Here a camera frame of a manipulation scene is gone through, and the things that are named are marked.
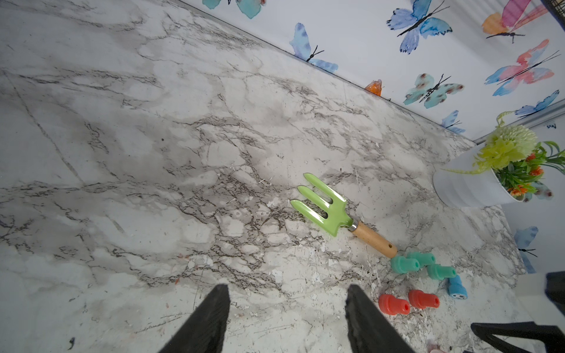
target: white plant pot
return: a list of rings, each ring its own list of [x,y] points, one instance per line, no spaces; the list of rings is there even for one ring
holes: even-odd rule
[[[475,156],[484,146],[480,144],[447,163],[442,168],[471,171]],[[433,174],[433,187],[437,195],[449,207],[486,207],[496,204],[520,202],[500,184],[490,169],[480,174],[460,174],[438,169]]]

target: orange flower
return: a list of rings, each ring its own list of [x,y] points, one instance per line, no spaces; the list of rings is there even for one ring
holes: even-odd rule
[[[538,176],[538,175],[542,175],[543,173],[544,173],[544,170],[541,169],[540,166],[538,165],[536,169],[534,169],[530,172],[530,175]]]
[[[528,192],[528,189],[521,185],[518,185],[515,189],[509,188],[508,192],[510,192],[510,195],[512,196],[522,196],[523,194]]]

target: butterfly antenna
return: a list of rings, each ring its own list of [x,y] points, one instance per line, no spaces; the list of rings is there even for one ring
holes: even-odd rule
[[[445,127],[445,128],[446,128],[446,129],[449,129],[449,128],[452,127],[453,125],[459,125],[459,124],[461,124],[461,123],[457,121],[455,124],[451,124],[451,125],[449,125],[448,127]]]
[[[447,77],[447,78],[446,78],[445,80],[443,80],[443,81],[442,81],[441,78],[440,78],[440,83],[438,83],[437,85],[438,85],[438,86],[441,85],[442,83],[444,83],[445,81],[449,80],[450,78],[451,78],[451,76]]]
[[[449,8],[449,6],[446,6],[446,7],[442,8],[442,9],[439,9],[439,10],[438,10],[438,8],[440,8],[440,7],[441,7],[441,5],[443,5],[443,4],[444,4],[444,2],[445,2],[445,0],[444,0],[444,1],[442,1],[442,2],[441,2],[441,4],[440,4],[440,5],[438,6],[438,7],[436,7],[436,9],[435,9],[435,10],[433,10],[433,11],[432,11],[432,12],[431,12],[431,13],[430,13],[430,14],[429,14],[428,16],[434,15],[434,14],[436,14],[436,13],[440,12],[440,11],[443,11],[443,10],[445,10],[446,8]]]
[[[559,54],[559,55],[556,55],[556,54],[557,54],[558,52],[559,52],[559,50],[558,50],[558,51],[556,51],[556,52],[554,52],[553,54],[549,55],[549,57],[548,57],[547,59],[545,59],[545,60],[542,60],[542,62],[541,62],[541,63],[545,63],[545,62],[546,62],[546,61],[548,61],[548,60],[551,60],[551,59],[554,59],[554,58],[556,58],[556,57],[560,56],[561,54]]]
[[[323,53],[325,50],[320,50],[316,53],[316,50],[318,50],[318,46],[316,45],[316,48],[314,48],[314,52],[310,55],[310,57],[306,60],[306,62],[309,62],[310,59],[312,59],[314,57],[314,55],[318,55],[320,53]]]
[[[534,254],[533,252],[530,252],[530,251],[534,251],[535,249],[518,249],[518,250],[527,252],[528,254],[531,254],[531,255],[537,257],[536,254]]]

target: green garden fork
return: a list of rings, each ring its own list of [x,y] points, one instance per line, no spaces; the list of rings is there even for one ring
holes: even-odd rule
[[[300,191],[302,195],[312,201],[316,206],[324,210],[328,214],[328,217],[322,217],[300,200],[290,200],[292,207],[302,213],[304,217],[308,218],[315,224],[318,224],[322,229],[334,237],[337,236],[337,230],[339,227],[347,227],[353,235],[379,250],[386,257],[393,258],[396,256],[398,249],[394,245],[376,231],[367,227],[360,221],[352,219],[347,213],[345,213],[347,200],[343,196],[333,191],[328,185],[324,184],[313,174],[304,173],[304,178],[332,199],[332,203],[329,203],[307,186],[300,185],[298,187],[298,191]]]

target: butterfly wallpaper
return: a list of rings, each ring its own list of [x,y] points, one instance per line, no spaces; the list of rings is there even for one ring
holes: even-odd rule
[[[220,4],[221,0],[202,0],[202,4],[206,5],[209,9],[213,10]],[[252,19],[257,16],[261,11],[261,6],[265,5],[267,0],[235,0],[237,7],[240,11],[245,14],[245,16]],[[232,3],[232,0],[227,0],[228,5]]]
[[[502,85],[494,91],[493,95],[506,95],[514,92],[514,90],[522,82],[530,85],[553,77],[554,73],[552,70],[537,67],[540,64],[560,56],[560,54],[557,54],[559,52],[558,50],[549,57],[540,61],[548,44],[549,39],[543,40],[535,48],[532,48],[520,55],[516,60],[518,65],[504,66],[496,70],[494,74],[486,78],[485,85],[498,82]]]
[[[504,7],[504,10],[502,10],[502,15],[500,12],[496,12],[488,16],[483,22],[483,32],[491,34],[487,38],[506,36],[511,37],[512,43],[514,43],[515,36],[525,37],[525,34],[518,34],[516,30],[526,23],[530,23],[536,18],[547,14],[547,9],[544,5],[538,5],[525,14],[526,8],[531,1],[510,0]]]
[[[524,197],[524,202],[529,202],[535,195],[540,200],[551,200],[553,198],[553,191],[551,191],[544,183],[540,181],[535,181],[532,186],[537,189],[537,191],[532,193],[527,193]]]
[[[464,88],[460,84],[443,84],[450,77],[444,79],[444,76],[441,75],[438,83],[434,85],[434,79],[431,75],[427,73],[419,75],[415,82],[416,87],[408,91],[404,104],[412,104],[419,100],[420,103],[424,102],[426,109],[429,109],[444,102],[448,94],[455,94]]]
[[[443,126],[449,131],[453,131],[456,134],[464,133],[465,129],[456,127],[456,125],[461,124],[461,122],[457,120],[457,115],[459,115],[458,110],[454,110],[453,112],[451,112],[450,115],[448,115],[446,118],[441,120],[441,126]]]
[[[524,262],[524,265],[526,267],[526,271],[528,273],[536,273],[536,270],[534,269],[534,267],[532,266],[532,263],[530,262],[530,260],[526,256],[525,250],[527,250],[526,248],[528,247],[528,245],[530,245],[532,240],[534,240],[534,238],[537,235],[537,232],[538,232],[537,227],[531,226],[531,227],[526,228],[526,229],[518,229],[516,231],[516,233],[514,234],[514,241],[516,242],[518,249],[524,249],[524,251],[520,250],[520,256],[522,256],[522,261]]]
[[[440,8],[445,2],[442,2],[432,12],[428,13],[428,9],[432,0],[416,0],[412,4],[412,10],[406,8],[397,8],[393,11],[392,17],[386,23],[392,30],[405,29],[398,35],[403,34],[404,39],[400,44],[402,53],[410,54],[418,47],[420,36],[426,39],[428,36],[438,36],[447,32],[453,32],[446,21],[440,20],[432,15],[445,10],[448,6]]]
[[[183,2],[471,140],[565,98],[565,33],[541,0]]]
[[[526,117],[533,113],[537,113],[540,110],[544,110],[545,108],[549,107],[550,104],[557,98],[559,95],[559,90],[548,95],[543,101],[537,102],[535,106],[523,106],[522,108],[515,111],[516,115],[521,115],[521,117]]]
[[[314,59],[314,55],[318,55],[324,50],[317,51],[318,46],[316,46],[316,49],[312,51],[310,41],[308,40],[308,34],[306,34],[306,28],[304,28],[302,23],[297,23],[296,26],[294,26],[294,38],[290,41],[290,45],[292,45],[294,56],[297,58],[301,58],[302,60],[331,73],[334,73],[337,70],[337,64],[328,63],[320,59]]]

